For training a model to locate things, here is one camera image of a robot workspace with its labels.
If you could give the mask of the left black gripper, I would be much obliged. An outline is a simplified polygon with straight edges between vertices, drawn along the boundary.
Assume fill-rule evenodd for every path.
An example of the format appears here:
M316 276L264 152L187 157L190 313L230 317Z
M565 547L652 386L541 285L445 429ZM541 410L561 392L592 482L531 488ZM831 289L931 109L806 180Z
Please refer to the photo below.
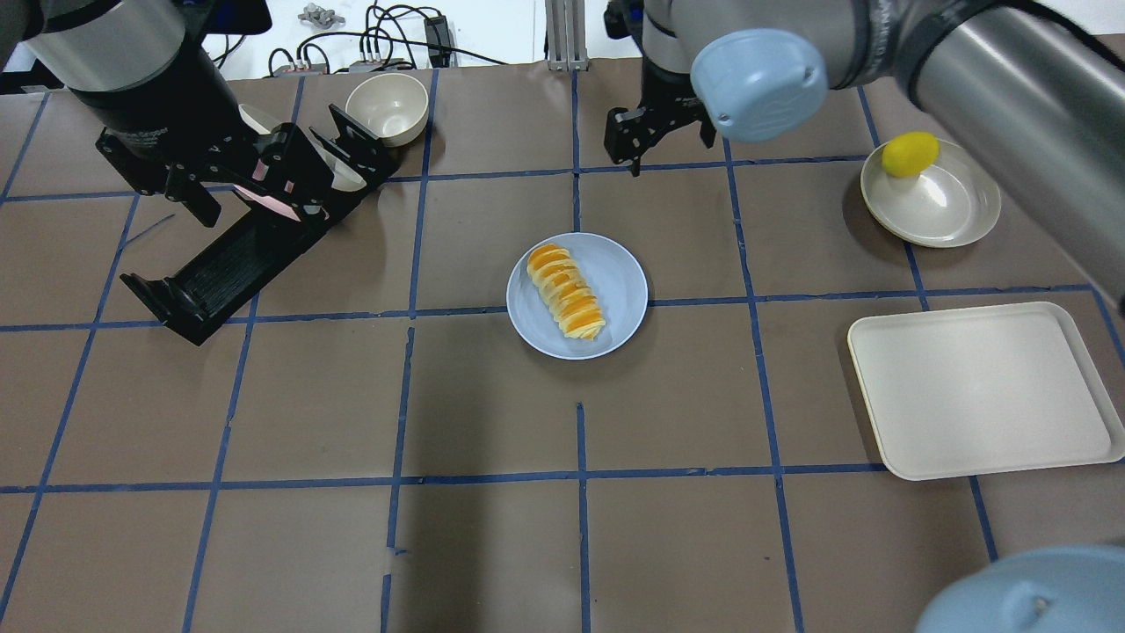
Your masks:
M105 125L97 148L143 195L181 204L206 228L220 219L220 204L205 186L249 177L258 157L256 132L231 97L153 97L96 100ZM266 196L284 204L318 205L338 221L330 204L333 171L298 126L281 123L264 147Z

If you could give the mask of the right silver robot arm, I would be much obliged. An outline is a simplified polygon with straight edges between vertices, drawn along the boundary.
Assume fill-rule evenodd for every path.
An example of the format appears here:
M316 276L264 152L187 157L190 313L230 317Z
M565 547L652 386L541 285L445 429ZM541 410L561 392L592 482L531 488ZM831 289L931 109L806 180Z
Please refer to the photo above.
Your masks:
M829 90L893 76L1100 291L1122 304L1122 58L1035 1L611 1L642 52L642 97L604 148L644 152L693 121L706 147L791 132Z

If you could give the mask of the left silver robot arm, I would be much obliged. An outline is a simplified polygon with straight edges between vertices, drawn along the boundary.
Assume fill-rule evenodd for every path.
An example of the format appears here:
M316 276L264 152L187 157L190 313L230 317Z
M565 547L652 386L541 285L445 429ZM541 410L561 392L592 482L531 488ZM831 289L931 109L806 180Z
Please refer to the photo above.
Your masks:
M105 126L102 156L141 195L182 204L205 227L220 216L207 186L248 204L327 221L332 172L290 123L243 120L236 97L172 1L4 1L3 57L28 48Z

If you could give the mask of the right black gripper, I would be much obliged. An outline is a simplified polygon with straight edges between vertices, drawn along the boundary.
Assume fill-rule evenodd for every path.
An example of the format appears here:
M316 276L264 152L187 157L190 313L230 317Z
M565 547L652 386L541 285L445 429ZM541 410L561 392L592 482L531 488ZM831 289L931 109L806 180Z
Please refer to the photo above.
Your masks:
M691 83L691 76L660 67L642 67L642 96L634 108L614 107L606 114L604 148L614 164L629 164L631 177L642 171L644 153L670 132L694 123L708 150L716 145L716 126Z

